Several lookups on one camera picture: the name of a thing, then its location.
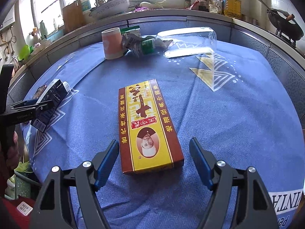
table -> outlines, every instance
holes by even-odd
[[[111,228],[197,227],[210,192],[188,152],[194,136],[232,167],[255,166],[282,228],[289,225],[304,183],[303,134],[286,90],[260,53],[218,41],[218,50],[211,56],[136,59],[128,53],[104,61],[103,44],[97,43],[55,63],[25,99],[54,78],[67,81],[72,90],[51,126],[42,134],[22,125],[40,181],[52,166],[75,168],[105,150],[112,139],[119,139],[119,88],[156,78],[165,99],[184,167],[131,177],[121,172],[118,157],[106,186],[97,193]],[[76,189],[71,190],[71,198],[78,227],[84,228]],[[234,206],[232,197],[225,228],[230,226]]]

paper cup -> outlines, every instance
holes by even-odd
[[[106,59],[117,59],[123,56],[122,35],[119,27],[103,31],[102,40]]]

yellow oil bottle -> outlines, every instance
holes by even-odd
[[[225,16],[240,19],[241,1],[240,0],[225,0],[224,14],[225,14]]]

white bowl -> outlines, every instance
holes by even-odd
[[[110,0],[93,10],[89,16],[93,16],[97,20],[111,17],[123,12],[127,12],[129,8],[129,0]]]

screw head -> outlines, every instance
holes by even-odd
[[[83,166],[84,166],[85,168],[88,168],[88,167],[91,166],[91,162],[90,162],[90,161],[83,162]]]
[[[220,166],[220,167],[224,167],[226,165],[226,162],[222,161],[222,160],[219,160],[219,161],[217,161],[217,165]]]
[[[248,171],[251,172],[251,173],[254,173],[254,172],[256,172],[256,169],[254,167],[250,166],[248,168]]]
[[[54,167],[52,168],[52,172],[57,172],[57,171],[59,171],[59,167],[58,167],[58,166],[54,166]]]

